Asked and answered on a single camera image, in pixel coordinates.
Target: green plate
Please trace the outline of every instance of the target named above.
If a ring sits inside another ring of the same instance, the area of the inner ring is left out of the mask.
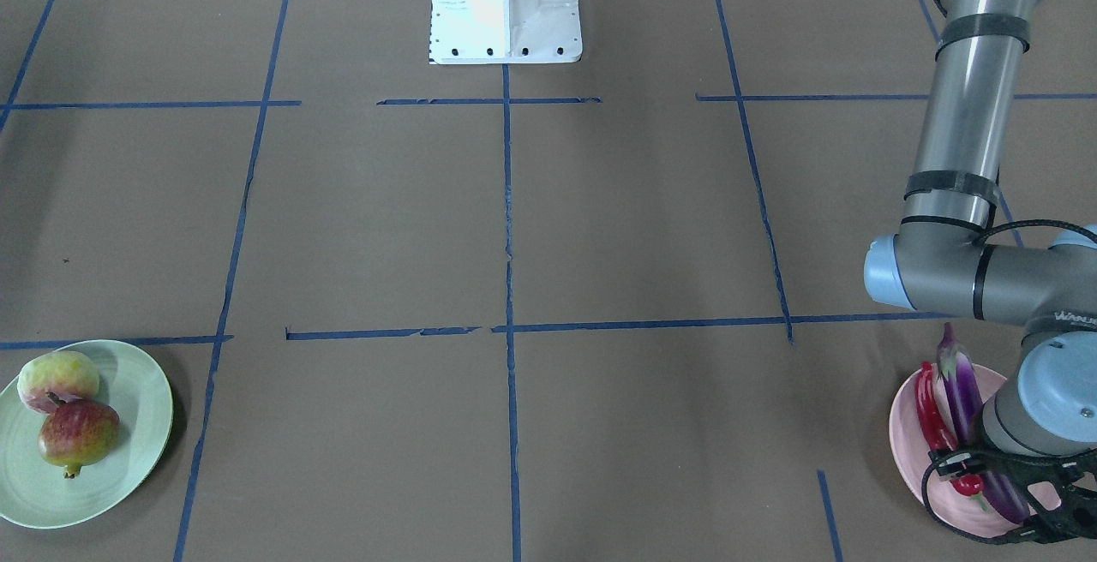
[[[95,401],[118,413],[118,445],[76,479],[38,454],[46,415],[23,405],[16,380],[0,392],[0,517],[27,528],[64,528],[110,510],[137,488],[160,460],[171,431],[171,389],[144,350],[95,339],[60,348],[83,352],[99,368]]]

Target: purple eggplant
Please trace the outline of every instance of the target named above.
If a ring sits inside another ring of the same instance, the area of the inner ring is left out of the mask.
[[[975,443],[975,419],[983,409],[983,398],[975,381],[975,368],[949,323],[945,323],[945,337],[937,346],[937,371],[945,381],[945,394],[949,400],[949,414],[952,416],[957,440],[961,447]],[[989,470],[982,476],[983,494],[987,503],[1007,520],[1024,524],[1032,513],[1009,479]]]

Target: plate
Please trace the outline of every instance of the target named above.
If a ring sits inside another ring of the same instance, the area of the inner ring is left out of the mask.
[[[152,357],[122,341],[95,339],[60,348],[83,352],[99,368],[95,401],[118,413],[118,445],[76,479],[38,454],[46,415],[19,400],[18,378],[0,392],[0,517],[27,528],[64,528],[121,503],[160,460],[171,431],[171,389]]]
[[[1002,387],[1006,379],[998,372],[983,366],[974,366],[975,382],[979,383],[979,394],[985,403]],[[911,493],[921,503],[921,475],[929,468],[929,445],[921,437],[921,426],[918,424],[918,408],[915,405],[915,386],[918,374],[915,371],[900,387],[892,402],[889,417],[889,434],[891,436],[892,457],[903,475],[903,481]],[[934,382],[934,396],[949,429],[952,418],[949,414],[945,385],[938,376]],[[989,504],[984,508],[979,499],[965,497],[955,492],[952,485],[938,476],[929,476],[929,499],[934,512],[949,525],[966,530],[981,537],[996,537],[1017,527],[998,515]],[[1032,495],[1048,508],[1059,505],[1059,495],[1051,483],[1041,483],[1032,487]]]

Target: light blue joint cap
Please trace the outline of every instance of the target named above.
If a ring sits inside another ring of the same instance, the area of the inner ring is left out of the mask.
[[[881,236],[864,257],[864,289],[877,303],[914,311],[895,259],[895,235]]]
[[[1039,344],[1021,364],[1017,390],[1040,427],[1097,443],[1097,333],[1075,330]]]
[[[1086,226],[1086,229],[1097,233],[1097,224],[1089,224]],[[1081,245],[1083,247],[1089,247],[1089,249],[1097,249],[1097,243],[1089,240],[1074,231],[1063,231],[1060,233],[1060,235],[1055,237],[1055,241],[1051,244],[1053,247],[1056,245]]]

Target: red pepper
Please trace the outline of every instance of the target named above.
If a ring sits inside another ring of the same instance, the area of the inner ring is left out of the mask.
[[[921,425],[921,437],[931,451],[954,451],[957,438],[945,425],[945,418],[934,398],[934,366],[921,363],[921,371],[915,386],[915,401],[918,406],[918,424]],[[965,474],[951,481],[952,488],[964,496],[973,496],[983,491],[983,479],[979,474]]]

